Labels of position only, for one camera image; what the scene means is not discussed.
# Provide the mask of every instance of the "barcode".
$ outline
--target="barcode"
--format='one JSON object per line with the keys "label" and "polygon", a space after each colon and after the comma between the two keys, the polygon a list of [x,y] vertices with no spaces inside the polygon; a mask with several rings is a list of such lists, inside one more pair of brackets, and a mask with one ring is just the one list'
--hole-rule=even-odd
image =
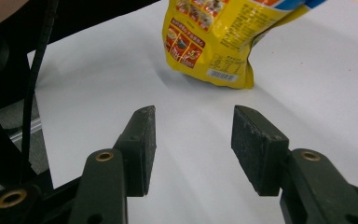
{"label": "barcode", "polygon": [[209,69],[206,74],[210,77],[216,77],[216,78],[219,78],[219,79],[222,79],[225,81],[229,81],[229,82],[235,82],[238,78],[238,76],[236,76],[236,75],[219,72],[219,71],[216,71],[213,69]]}

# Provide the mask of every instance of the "gray floor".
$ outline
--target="gray floor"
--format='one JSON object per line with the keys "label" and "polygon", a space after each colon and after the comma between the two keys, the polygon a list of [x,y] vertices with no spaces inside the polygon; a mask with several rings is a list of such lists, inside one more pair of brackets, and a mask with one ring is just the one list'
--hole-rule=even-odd
{"label": "gray floor", "polygon": [[[4,129],[19,128],[22,125],[23,101],[0,109],[0,123]],[[36,99],[33,103],[32,120],[39,118]],[[21,150],[21,140],[15,142],[16,147]],[[48,157],[46,154],[43,131],[39,130],[31,135],[30,163],[37,174],[48,169]]]}

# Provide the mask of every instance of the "black cable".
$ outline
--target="black cable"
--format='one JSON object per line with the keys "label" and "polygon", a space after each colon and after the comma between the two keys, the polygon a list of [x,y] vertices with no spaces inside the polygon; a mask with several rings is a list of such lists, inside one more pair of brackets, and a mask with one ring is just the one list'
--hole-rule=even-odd
{"label": "black cable", "polygon": [[46,47],[53,29],[54,20],[59,0],[48,0],[48,8],[43,22],[42,32],[37,43],[34,59],[31,65],[31,74],[28,81],[27,90],[24,98],[24,108],[22,114],[22,141],[21,141],[21,177],[20,184],[27,181],[25,172],[29,162],[30,141],[31,141],[31,115],[32,103],[34,99],[34,88],[36,86],[37,76],[42,65]]}

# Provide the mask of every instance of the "food package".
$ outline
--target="food package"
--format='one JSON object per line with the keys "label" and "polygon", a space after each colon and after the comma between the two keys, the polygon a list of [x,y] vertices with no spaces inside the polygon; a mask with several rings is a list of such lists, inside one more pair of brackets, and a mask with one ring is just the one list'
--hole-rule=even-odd
{"label": "food package", "polygon": [[251,89],[252,47],[324,0],[170,0],[162,29],[168,65],[216,86]]}

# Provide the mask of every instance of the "white table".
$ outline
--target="white table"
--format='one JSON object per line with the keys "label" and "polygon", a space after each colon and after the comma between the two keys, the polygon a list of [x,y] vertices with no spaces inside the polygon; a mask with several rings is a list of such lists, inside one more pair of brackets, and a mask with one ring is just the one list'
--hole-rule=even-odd
{"label": "white table", "polygon": [[329,0],[254,48],[253,90],[215,87],[165,63],[156,3],[48,46],[36,97],[53,183],[81,175],[136,109],[157,108],[149,195],[129,198],[136,223],[283,223],[230,148],[234,105],[257,109],[358,186],[358,3]]}

